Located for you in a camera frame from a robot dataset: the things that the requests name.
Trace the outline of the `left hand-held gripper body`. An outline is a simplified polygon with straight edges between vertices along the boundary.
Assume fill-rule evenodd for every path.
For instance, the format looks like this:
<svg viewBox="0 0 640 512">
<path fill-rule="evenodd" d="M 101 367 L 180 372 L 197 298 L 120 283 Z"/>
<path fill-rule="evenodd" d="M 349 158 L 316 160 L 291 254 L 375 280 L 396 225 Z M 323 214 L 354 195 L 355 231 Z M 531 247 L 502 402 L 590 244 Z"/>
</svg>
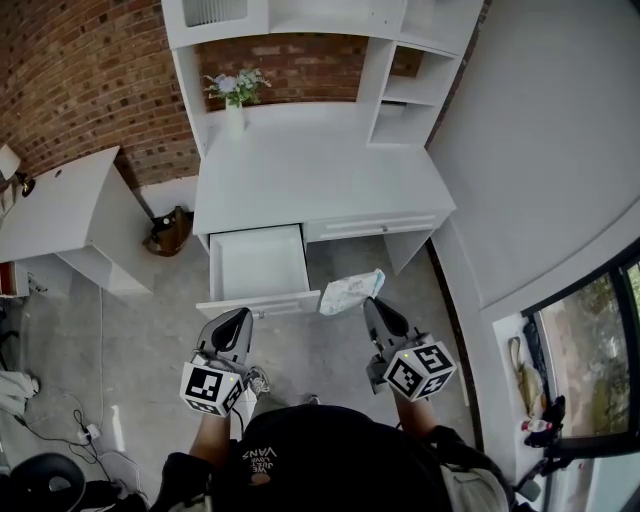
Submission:
<svg viewBox="0 0 640 512">
<path fill-rule="evenodd" d="M 247 350 L 194 349 L 183 366 L 180 398 L 196 412 L 228 417 L 238 402 L 250 398 L 247 357 Z"/>
</svg>

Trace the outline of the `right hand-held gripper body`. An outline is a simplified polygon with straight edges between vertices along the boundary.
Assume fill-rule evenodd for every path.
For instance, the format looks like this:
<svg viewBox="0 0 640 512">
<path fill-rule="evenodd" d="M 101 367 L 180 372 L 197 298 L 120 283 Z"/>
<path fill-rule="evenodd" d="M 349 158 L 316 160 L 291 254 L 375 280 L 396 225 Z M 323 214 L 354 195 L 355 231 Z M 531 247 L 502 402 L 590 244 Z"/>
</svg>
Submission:
<svg viewBox="0 0 640 512">
<path fill-rule="evenodd" d="M 391 389 L 410 402 L 428 399 L 442 390 L 457 371 L 457 364 L 446 346 L 431 334 L 413 338 L 374 335 L 377 353 L 366 367 L 375 395 Z"/>
</svg>

